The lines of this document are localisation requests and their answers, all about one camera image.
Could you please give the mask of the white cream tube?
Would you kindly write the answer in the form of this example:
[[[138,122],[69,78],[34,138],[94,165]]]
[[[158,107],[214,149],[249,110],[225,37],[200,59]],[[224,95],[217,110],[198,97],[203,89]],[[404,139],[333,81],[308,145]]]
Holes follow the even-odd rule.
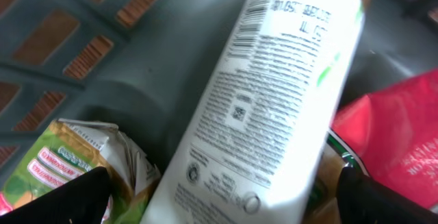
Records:
[[[246,0],[142,217],[300,223],[370,0]]]

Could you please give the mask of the green snack carton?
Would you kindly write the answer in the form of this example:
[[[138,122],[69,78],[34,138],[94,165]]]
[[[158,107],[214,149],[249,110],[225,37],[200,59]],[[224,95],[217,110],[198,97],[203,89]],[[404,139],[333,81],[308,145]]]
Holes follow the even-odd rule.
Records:
[[[52,121],[1,189],[7,214],[102,166],[114,187],[102,223],[139,223],[161,177],[147,155],[113,123]]]

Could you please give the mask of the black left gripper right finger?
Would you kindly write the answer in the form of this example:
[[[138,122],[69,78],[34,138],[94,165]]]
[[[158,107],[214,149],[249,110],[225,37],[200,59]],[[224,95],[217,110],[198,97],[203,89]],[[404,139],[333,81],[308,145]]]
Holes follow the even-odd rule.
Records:
[[[437,224],[437,214],[352,167],[342,169],[336,198],[342,224]]]

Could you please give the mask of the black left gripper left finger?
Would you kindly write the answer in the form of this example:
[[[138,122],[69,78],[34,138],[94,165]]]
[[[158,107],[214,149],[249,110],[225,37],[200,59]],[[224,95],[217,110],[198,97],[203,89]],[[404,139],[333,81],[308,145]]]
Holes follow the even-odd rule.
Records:
[[[99,224],[112,183],[100,166],[1,216],[3,224]]]

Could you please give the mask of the red spaghetti packet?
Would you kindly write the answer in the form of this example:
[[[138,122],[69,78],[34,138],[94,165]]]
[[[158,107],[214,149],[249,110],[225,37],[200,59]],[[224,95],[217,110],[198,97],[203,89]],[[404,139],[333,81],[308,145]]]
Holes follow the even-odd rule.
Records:
[[[342,223],[336,190],[345,167],[437,214],[436,71],[363,95],[336,114],[305,223]]]

